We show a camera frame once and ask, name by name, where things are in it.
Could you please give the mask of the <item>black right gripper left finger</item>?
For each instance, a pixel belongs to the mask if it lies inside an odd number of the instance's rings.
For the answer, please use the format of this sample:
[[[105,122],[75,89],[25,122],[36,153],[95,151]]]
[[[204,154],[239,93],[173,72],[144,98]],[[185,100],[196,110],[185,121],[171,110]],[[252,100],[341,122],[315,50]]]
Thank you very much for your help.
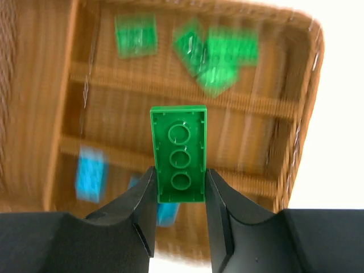
[[[67,212],[1,214],[2,272],[148,272],[157,215],[155,168],[110,203]]]

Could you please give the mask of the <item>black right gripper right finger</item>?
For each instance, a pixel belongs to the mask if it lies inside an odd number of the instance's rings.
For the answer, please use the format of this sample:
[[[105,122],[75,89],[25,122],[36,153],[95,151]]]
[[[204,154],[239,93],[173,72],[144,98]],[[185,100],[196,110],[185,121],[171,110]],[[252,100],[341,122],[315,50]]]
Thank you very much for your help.
[[[362,272],[363,211],[273,213],[206,172],[213,272]]]

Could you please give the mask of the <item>cyan patterned round lego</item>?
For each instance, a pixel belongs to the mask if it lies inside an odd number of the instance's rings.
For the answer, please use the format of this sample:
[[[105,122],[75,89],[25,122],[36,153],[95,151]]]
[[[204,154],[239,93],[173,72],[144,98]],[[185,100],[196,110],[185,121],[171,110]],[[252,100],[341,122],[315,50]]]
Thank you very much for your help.
[[[157,215],[156,215],[156,224],[160,227],[169,227],[172,226],[173,223],[176,220],[176,216],[179,210],[179,203],[160,203],[159,202],[159,194],[158,194],[158,182],[155,182],[155,198],[156,201],[155,203],[157,204]],[[133,212],[132,212],[132,216],[131,218],[133,219],[133,222],[137,223],[138,221],[138,206],[139,203],[141,202],[144,194],[146,193],[147,188],[145,188],[144,190],[140,191],[135,191],[133,190],[132,194],[133,197],[136,198],[137,202],[136,204],[133,206]]]

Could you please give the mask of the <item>cyan long lego brick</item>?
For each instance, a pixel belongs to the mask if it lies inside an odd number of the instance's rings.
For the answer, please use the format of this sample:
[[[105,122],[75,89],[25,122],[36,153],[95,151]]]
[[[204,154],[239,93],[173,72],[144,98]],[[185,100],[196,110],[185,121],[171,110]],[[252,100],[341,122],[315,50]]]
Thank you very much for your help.
[[[105,196],[108,169],[106,155],[101,150],[81,146],[75,181],[77,199],[100,203]]]

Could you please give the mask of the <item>green long lego brick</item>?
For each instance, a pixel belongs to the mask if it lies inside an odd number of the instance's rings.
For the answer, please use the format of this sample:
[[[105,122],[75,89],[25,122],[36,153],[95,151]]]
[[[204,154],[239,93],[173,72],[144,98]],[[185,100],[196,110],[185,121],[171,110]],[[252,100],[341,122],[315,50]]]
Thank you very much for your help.
[[[204,105],[151,108],[159,203],[205,201],[207,117]]]

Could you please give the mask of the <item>green lego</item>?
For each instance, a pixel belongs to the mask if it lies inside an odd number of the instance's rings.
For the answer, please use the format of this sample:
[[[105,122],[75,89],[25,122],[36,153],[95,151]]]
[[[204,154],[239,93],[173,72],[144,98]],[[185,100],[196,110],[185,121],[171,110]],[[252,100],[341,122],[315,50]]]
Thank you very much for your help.
[[[196,76],[202,91],[209,97],[218,97],[238,80],[238,68],[207,65]]]

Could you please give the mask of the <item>green lego plate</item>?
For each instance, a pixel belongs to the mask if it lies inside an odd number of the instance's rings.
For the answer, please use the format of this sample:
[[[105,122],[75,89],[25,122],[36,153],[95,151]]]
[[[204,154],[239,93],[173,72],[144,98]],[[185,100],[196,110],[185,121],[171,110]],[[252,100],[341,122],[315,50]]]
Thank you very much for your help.
[[[255,31],[210,27],[206,39],[208,60],[213,65],[255,65],[259,56],[259,39]]]

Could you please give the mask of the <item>dark green lego block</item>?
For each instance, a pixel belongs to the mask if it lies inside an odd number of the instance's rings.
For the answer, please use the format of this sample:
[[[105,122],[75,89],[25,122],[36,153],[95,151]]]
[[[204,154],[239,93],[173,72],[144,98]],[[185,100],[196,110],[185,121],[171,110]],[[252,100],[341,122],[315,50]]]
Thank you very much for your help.
[[[197,19],[190,19],[176,29],[173,48],[192,77],[197,77],[204,71],[208,62],[208,50]]]

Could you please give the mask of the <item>green shiny lego brick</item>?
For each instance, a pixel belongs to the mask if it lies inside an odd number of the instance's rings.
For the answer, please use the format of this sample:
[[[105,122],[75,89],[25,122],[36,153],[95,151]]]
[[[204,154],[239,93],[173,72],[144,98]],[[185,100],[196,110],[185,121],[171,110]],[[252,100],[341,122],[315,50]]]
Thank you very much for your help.
[[[157,53],[158,35],[155,14],[116,15],[114,27],[116,48],[121,59]]]

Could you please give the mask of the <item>brown wicker divided basket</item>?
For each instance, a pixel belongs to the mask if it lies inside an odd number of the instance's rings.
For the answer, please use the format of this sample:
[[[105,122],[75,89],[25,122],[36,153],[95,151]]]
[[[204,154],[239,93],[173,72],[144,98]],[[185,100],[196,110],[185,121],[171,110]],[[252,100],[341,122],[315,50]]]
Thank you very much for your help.
[[[118,56],[114,18],[156,16],[158,51]],[[173,48],[197,19],[255,31],[257,65],[209,97]],[[2,1],[1,211],[70,211],[81,146],[109,160],[105,201],[153,165],[150,109],[205,105],[207,166],[264,208],[288,206],[324,54],[318,21],[294,10],[235,1]]]

